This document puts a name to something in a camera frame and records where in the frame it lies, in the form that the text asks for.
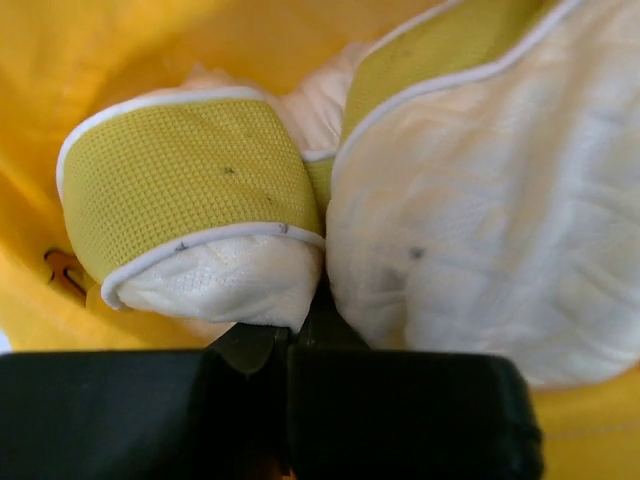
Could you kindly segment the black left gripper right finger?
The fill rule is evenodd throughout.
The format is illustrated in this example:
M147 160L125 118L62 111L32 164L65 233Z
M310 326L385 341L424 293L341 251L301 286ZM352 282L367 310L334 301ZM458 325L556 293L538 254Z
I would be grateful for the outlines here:
M300 479L544 473L528 387L505 358L374 350L321 287L287 367L287 440Z

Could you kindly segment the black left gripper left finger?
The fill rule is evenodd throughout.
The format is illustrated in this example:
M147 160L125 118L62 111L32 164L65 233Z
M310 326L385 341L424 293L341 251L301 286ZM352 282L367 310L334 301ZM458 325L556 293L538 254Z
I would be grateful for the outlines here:
M278 479L281 328L199 349L1 359L5 479Z

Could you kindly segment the cream white pillow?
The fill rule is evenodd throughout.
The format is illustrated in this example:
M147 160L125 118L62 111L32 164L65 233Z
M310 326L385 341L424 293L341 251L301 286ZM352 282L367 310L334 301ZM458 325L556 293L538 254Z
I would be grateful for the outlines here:
M222 70L83 121L57 187L103 301L370 345L639 361L639 5L447 1L275 96Z

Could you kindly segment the yellow printed pillowcase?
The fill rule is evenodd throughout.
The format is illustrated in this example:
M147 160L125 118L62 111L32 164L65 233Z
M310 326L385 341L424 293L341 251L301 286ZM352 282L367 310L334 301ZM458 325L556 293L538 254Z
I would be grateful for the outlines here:
M287 440L288 350L318 290L327 287L333 299L328 277L321 277L298 331L114 309L72 247L57 187L59 154L83 121L146 93L177 88L197 70L222 70L272 95L289 94L345 48L373 44L445 2L3 2L1 359L28 352L199 349L238 325L281 328L289 339L272 388L278 479L300 479ZM352 329L374 350L512 362L543 435L539 479L638 477L639 361L601 382L535 387L503 355L375 347Z

